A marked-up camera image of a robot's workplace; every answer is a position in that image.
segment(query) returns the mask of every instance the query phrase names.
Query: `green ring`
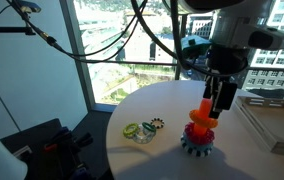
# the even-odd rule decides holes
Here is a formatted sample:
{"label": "green ring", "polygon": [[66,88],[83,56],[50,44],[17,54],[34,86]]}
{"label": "green ring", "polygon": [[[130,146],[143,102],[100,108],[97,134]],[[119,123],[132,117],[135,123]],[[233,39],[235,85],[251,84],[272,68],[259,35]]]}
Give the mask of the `green ring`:
{"label": "green ring", "polygon": [[143,126],[145,129],[147,129],[147,130],[149,130],[149,131],[151,131],[151,132],[155,132],[155,131],[156,131],[155,126],[153,126],[153,125],[150,124],[150,123],[143,122],[143,123],[142,123],[142,126]]}
{"label": "green ring", "polygon": [[139,130],[138,123],[131,123],[125,126],[125,128],[123,129],[123,135],[125,137],[130,137],[133,136],[138,130]]}

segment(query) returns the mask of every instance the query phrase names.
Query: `floor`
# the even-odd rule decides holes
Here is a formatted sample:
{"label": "floor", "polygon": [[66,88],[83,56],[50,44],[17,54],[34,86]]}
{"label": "floor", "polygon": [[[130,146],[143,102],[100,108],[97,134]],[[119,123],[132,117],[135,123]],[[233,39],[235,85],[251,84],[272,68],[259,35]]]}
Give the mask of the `floor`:
{"label": "floor", "polygon": [[89,132],[93,143],[82,149],[80,159],[84,161],[92,173],[99,180],[112,180],[106,155],[106,130],[112,113],[91,111],[73,130],[73,135],[81,137]]}

